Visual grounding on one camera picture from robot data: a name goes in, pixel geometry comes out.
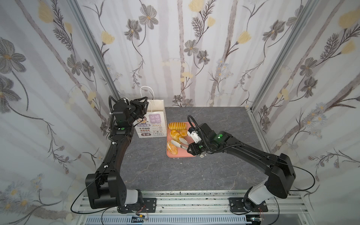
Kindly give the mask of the sugared oval bread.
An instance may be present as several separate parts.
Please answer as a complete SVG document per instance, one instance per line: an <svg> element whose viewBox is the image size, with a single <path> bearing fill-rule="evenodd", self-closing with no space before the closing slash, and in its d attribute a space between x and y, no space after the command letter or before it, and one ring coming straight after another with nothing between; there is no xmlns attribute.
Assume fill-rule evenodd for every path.
<svg viewBox="0 0 360 225"><path fill-rule="evenodd" d="M172 154L172 155L178 154L178 148L172 143L171 140L167 142L166 148L170 152L170 154Z"/></svg>

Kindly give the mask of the white printed paper bag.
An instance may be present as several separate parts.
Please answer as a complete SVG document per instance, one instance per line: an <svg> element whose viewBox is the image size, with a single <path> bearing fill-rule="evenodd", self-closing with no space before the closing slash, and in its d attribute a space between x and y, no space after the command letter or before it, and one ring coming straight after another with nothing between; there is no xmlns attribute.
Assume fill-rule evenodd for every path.
<svg viewBox="0 0 360 225"><path fill-rule="evenodd" d="M157 138L167 136L167 117L164 100L156 99L153 89L149 86L142 86L140 88L141 97L142 91L150 91L152 98L148 99L147 113L144 119L138 119L135 122L136 132L139 138Z"/></svg>

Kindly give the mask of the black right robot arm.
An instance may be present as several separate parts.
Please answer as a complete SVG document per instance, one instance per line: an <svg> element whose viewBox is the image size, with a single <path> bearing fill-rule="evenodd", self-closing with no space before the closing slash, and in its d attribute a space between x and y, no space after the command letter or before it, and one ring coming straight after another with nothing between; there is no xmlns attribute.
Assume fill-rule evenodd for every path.
<svg viewBox="0 0 360 225"><path fill-rule="evenodd" d="M179 149L183 149L186 156L197 156L204 152L227 153L262 171L268 178L250 187L241 200L246 212L257 210L272 197L286 199L291 192L296 174L290 158L285 154L278 156L261 151L225 131L216 133L206 123L197 124L191 115L187 117L187 122L167 124L166 136L166 150L173 155L181 156Z"/></svg>

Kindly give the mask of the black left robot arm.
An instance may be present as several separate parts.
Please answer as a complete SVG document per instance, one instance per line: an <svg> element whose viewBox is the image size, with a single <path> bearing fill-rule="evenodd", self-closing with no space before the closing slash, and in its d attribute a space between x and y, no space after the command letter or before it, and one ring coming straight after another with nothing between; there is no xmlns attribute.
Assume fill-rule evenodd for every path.
<svg viewBox="0 0 360 225"><path fill-rule="evenodd" d="M139 211L143 208L143 196L138 189L127 189L120 170L127 148L134 136L137 120L144 119L148 98L125 98L116 101L109 97L110 140L105 158L95 173L85 179L86 191L92 209L117 207L120 213Z"/></svg>

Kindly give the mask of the long striped bread loaf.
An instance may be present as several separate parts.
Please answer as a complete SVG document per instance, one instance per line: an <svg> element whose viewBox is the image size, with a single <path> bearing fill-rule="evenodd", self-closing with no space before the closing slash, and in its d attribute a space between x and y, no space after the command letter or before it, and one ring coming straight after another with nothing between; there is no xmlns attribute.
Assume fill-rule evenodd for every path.
<svg viewBox="0 0 360 225"><path fill-rule="evenodd" d="M170 130L182 130L187 128L187 124L185 122L171 122L168 124L168 128Z"/></svg>

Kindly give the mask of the small round bun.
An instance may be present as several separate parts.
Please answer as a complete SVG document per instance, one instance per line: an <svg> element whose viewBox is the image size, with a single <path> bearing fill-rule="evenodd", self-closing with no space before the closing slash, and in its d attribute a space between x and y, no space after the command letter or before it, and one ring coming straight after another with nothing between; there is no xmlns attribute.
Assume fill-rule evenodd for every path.
<svg viewBox="0 0 360 225"><path fill-rule="evenodd" d="M188 136L188 131L186 129L179 130L179 133L181 134L182 137L187 137Z"/></svg>

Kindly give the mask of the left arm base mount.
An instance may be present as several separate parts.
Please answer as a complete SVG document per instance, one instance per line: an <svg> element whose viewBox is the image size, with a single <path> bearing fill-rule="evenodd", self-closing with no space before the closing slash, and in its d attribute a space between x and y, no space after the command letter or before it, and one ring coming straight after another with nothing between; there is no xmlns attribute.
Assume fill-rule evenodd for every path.
<svg viewBox="0 0 360 225"><path fill-rule="evenodd" d="M122 214L126 213L155 213L157 207L157 198L143 198L137 203L127 204L117 208L117 211Z"/></svg>

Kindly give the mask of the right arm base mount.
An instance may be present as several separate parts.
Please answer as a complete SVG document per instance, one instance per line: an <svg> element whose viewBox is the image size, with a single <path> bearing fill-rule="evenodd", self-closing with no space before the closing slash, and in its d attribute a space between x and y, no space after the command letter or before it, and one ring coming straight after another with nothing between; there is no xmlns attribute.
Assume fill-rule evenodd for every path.
<svg viewBox="0 0 360 225"><path fill-rule="evenodd" d="M246 212L268 212L267 203L264 201L260 205L252 205L243 200L242 197L231 197L229 200L230 211L234 213Z"/></svg>

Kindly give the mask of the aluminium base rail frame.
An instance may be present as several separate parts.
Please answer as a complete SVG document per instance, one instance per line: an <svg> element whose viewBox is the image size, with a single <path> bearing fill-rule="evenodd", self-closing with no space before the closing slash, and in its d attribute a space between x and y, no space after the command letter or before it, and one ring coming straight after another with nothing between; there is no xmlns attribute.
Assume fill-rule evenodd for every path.
<svg viewBox="0 0 360 225"><path fill-rule="evenodd" d="M205 190L205 191L144 191L144 198L157 198L155 213L131 212L121 214L115 207L102 212L91 213L88 197L81 200L81 215L75 225L81 225L89 216L138 216L148 219L152 215L236 215L246 216L251 225L313 225L308 209L302 198L291 195L286 199L266 200L268 212L234 213L230 211L229 198L243 197L244 190Z"/></svg>

